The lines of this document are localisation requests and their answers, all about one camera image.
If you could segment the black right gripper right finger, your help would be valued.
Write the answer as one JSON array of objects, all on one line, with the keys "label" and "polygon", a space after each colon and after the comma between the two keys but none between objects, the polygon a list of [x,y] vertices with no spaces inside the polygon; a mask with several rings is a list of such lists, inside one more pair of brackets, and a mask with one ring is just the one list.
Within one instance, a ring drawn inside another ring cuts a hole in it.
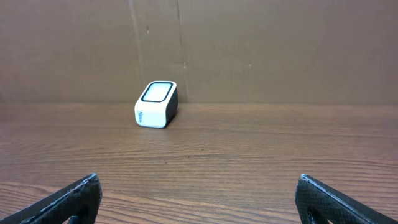
[{"label": "black right gripper right finger", "polygon": [[394,220],[319,180],[302,174],[295,191],[302,223],[391,223]]}]

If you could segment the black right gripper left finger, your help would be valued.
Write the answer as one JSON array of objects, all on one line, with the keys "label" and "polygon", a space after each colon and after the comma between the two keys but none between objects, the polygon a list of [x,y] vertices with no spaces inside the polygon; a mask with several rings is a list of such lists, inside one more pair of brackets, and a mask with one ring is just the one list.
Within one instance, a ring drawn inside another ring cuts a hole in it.
[{"label": "black right gripper left finger", "polygon": [[94,224],[102,199],[97,174],[92,173],[38,202],[1,219],[3,224]]}]

